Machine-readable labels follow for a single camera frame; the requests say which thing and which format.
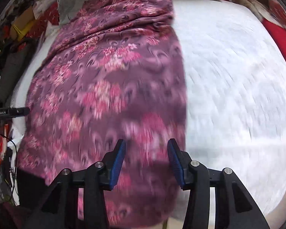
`blue gripper pad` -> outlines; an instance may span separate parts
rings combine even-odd
[[[110,189],[113,189],[113,187],[116,186],[118,183],[119,175],[122,169],[122,164],[126,153],[126,143],[124,140],[122,139],[118,140],[113,150],[113,153],[115,155],[115,159],[113,161],[110,172],[110,181],[109,181]]]
[[[180,158],[182,156],[180,156],[181,151],[175,139],[170,139],[167,142],[167,154],[175,179],[177,180],[177,183],[181,187],[181,189],[183,189],[185,186],[185,180],[184,180],[184,169],[180,162]]]

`yellow object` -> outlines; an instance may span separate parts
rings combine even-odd
[[[32,20],[29,23],[27,23],[24,27],[24,29],[20,30],[16,25],[12,25],[12,28],[15,30],[15,32],[17,33],[17,40],[21,41],[22,38],[28,33],[28,31],[30,31],[30,29],[32,28],[32,26],[35,24],[36,20]]]

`mattress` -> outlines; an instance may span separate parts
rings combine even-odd
[[[208,168],[233,169],[266,216],[286,190],[286,62],[247,8],[210,0],[173,4],[187,85],[186,151]],[[11,106],[25,105],[55,36],[20,80]],[[13,119],[13,128],[23,135],[25,119]],[[184,219],[188,194],[180,191],[172,217]]]

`white cloth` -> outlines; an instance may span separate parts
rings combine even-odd
[[[267,215],[286,190],[286,62],[244,6],[173,1],[188,95],[186,151],[210,169],[233,169]],[[173,217],[184,219],[187,200],[180,191]]]

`wrinkled fabric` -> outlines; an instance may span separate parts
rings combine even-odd
[[[87,1],[29,88],[18,166],[47,184],[126,140],[118,184],[105,192],[112,226],[151,226],[174,208],[178,186],[166,145],[175,138],[185,148],[186,87],[172,18],[172,0]]]

